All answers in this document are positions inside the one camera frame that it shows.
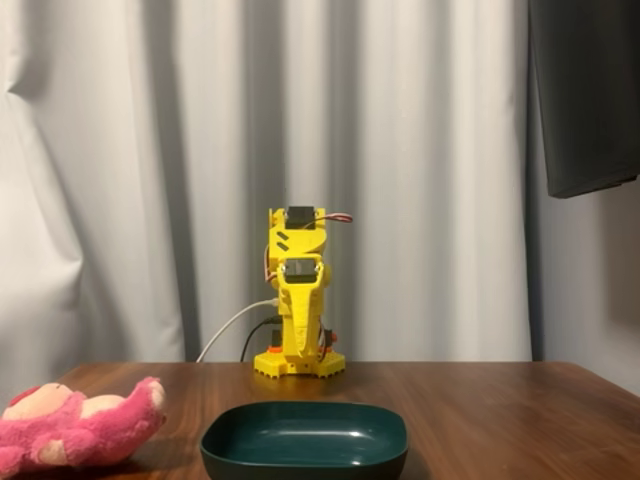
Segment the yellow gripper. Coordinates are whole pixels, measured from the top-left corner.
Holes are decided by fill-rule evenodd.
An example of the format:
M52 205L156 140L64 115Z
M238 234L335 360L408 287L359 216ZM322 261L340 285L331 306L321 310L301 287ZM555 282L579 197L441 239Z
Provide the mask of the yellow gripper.
M283 258L276 267L276 288L281 290L283 353L288 360L319 355L324 297L320 290L331 283L331 268L318 254Z

